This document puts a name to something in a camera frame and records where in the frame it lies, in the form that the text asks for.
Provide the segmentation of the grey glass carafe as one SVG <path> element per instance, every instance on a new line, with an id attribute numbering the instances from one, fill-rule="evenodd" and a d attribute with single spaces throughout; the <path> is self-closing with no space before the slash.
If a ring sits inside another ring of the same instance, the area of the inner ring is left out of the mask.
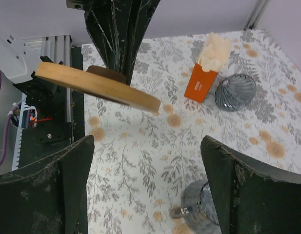
<path id="1" fill-rule="evenodd" d="M 170 210 L 172 219 L 183 218 L 196 234 L 220 234 L 221 228 L 206 179 L 189 184 L 181 194 L 181 206 Z"/>

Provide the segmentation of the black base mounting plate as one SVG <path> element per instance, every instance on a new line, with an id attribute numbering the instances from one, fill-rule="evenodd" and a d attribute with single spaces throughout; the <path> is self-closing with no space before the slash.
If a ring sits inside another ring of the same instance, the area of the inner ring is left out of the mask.
<path id="1" fill-rule="evenodd" d="M 69 146 L 85 135 L 84 95 L 40 78 L 16 85 L 23 94 L 12 168 Z"/>

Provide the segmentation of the stack of white paper filters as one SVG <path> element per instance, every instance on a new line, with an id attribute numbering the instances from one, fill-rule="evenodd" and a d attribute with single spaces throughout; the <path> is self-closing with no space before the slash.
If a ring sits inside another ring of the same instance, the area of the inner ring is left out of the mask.
<path id="1" fill-rule="evenodd" d="M 230 58 L 232 41 L 220 35 L 210 33 L 197 58 L 197 64 L 204 72 L 219 72 L 224 69 Z"/>

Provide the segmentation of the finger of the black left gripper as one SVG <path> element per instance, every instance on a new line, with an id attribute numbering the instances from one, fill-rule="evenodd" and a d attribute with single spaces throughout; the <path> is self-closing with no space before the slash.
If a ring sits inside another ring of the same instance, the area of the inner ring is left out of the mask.
<path id="1" fill-rule="evenodd" d="M 105 66 L 115 69 L 111 1 L 89 0 L 84 13 L 87 32 Z"/>
<path id="2" fill-rule="evenodd" d="M 137 52 L 160 0 L 117 0 L 119 73 L 131 84 Z"/>

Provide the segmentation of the aluminium frame post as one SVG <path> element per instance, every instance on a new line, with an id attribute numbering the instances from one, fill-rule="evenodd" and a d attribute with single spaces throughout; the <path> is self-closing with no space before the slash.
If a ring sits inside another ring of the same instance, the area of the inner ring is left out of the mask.
<path id="1" fill-rule="evenodd" d="M 269 2 L 270 2 L 270 0 L 257 0 L 256 1 L 256 4 L 243 28 L 244 30 L 254 29 L 257 26 L 257 24 L 258 24 L 261 16 L 263 15 L 266 7 L 268 6 Z"/>

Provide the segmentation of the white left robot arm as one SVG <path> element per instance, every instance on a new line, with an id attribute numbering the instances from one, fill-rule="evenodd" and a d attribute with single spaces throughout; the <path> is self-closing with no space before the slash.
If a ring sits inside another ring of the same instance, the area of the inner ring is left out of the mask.
<path id="1" fill-rule="evenodd" d="M 125 76 L 130 85 L 137 52 L 158 0 L 68 0 L 84 11 L 86 30 L 105 66 Z M 15 38 L 0 22 L 0 70 L 14 84 L 31 80 L 39 54 Z"/>

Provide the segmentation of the round wooden dripper stand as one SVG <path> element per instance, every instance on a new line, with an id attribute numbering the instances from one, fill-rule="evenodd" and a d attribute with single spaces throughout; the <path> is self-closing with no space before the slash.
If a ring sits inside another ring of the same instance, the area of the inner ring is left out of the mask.
<path id="1" fill-rule="evenodd" d="M 54 84 L 152 113 L 161 105 L 156 97 L 129 85 L 64 65 L 41 62 L 35 74 Z"/>

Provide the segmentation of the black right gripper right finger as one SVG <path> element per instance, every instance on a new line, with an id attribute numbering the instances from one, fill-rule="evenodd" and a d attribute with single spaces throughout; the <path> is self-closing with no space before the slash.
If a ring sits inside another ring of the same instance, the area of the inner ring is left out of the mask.
<path id="1" fill-rule="evenodd" d="M 301 234 L 301 175 L 205 136 L 201 157 L 223 234 Z"/>

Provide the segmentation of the grey glass dripper cone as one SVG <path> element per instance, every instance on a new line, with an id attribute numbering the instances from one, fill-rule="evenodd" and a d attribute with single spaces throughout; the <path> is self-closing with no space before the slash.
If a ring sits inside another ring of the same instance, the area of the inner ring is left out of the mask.
<path id="1" fill-rule="evenodd" d="M 219 83 L 214 94 L 215 103 L 221 110 L 238 111 L 253 100 L 256 90 L 256 83 L 252 77 L 234 74 Z"/>

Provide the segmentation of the orange black coffee filter box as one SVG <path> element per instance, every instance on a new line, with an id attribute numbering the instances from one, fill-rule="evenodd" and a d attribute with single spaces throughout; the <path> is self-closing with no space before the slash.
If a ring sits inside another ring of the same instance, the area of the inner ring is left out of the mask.
<path id="1" fill-rule="evenodd" d="M 199 64 L 195 63 L 184 97 L 202 103 L 217 74 L 215 71 L 205 72 Z"/>

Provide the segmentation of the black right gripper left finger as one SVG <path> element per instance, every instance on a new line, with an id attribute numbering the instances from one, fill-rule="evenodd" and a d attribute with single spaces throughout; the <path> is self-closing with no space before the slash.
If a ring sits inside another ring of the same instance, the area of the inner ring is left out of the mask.
<path id="1" fill-rule="evenodd" d="M 0 175 L 0 234 L 88 233 L 93 136 Z"/>

